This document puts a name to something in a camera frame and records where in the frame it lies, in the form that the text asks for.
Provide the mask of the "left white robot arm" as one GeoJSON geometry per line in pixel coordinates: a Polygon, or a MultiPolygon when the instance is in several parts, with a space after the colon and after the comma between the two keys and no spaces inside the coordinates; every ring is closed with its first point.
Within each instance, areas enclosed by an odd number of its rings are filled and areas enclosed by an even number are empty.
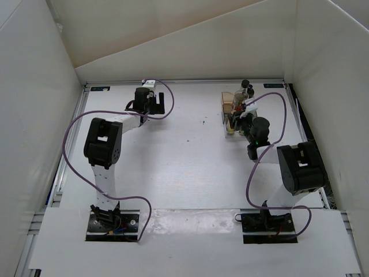
{"type": "Polygon", "coordinates": [[[121,155],[122,136],[142,126],[147,116],[165,113],[164,94],[155,90],[155,80],[147,80],[135,90],[134,100],[126,106],[128,115],[91,121],[84,156],[92,167],[95,185],[102,190],[96,193],[96,204],[91,210],[103,213],[100,222],[108,231],[118,229],[121,224],[121,217],[115,213],[119,210],[119,201],[110,197],[116,198],[115,164],[121,155]]]}

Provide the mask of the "tall clear chili bottle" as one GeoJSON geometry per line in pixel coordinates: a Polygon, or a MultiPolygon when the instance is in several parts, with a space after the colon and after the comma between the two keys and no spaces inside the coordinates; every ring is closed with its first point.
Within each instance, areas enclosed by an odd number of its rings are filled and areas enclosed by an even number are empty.
{"type": "Polygon", "coordinates": [[[234,93],[232,101],[232,111],[239,111],[242,102],[248,99],[248,91],[250,89],[250,82],[247,79],[242,80],[240,89],[234,93]]]}

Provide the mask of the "white powder jar black cap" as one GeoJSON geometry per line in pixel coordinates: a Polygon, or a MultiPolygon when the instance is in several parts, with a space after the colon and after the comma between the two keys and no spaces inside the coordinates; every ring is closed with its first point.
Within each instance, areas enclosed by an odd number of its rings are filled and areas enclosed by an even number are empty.
{"type": "Polygon", "coordinates": [[[252,99],[254,97],[254,89],[253,86],[250,84],[247,88],[247,95],[248,95],[248,99],[252,99]]]}

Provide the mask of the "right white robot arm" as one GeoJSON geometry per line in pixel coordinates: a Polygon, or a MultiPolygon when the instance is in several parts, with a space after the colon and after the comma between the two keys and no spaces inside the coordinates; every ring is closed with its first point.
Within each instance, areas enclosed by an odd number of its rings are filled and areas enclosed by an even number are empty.
{"type": "Polygon", "coordinates": [[[259,225],[267,231],[275,229],[280,217],[289,213],[302,198],[324,187],[327,173],[313,143],[272,146],[269,142],[270,123],[266,118],[237,111],[228,115],[228,127],[238,131],[248,141],[247,154],[253,162],[278,164],[283,184],[263,203],[259,225]]]}

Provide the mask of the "small yellow-label bottle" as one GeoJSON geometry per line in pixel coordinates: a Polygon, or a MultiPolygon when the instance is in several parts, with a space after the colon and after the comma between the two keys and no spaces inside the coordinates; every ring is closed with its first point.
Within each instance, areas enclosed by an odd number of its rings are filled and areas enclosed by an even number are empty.
{"type": "Polygon", "coordinates": [[[226,134],[227,136],[232,136],[235,134],[236,130],[235,130],[235,124],[233,121],[228,120],[225,123],[225,130],[226,130],[226,134]]]}

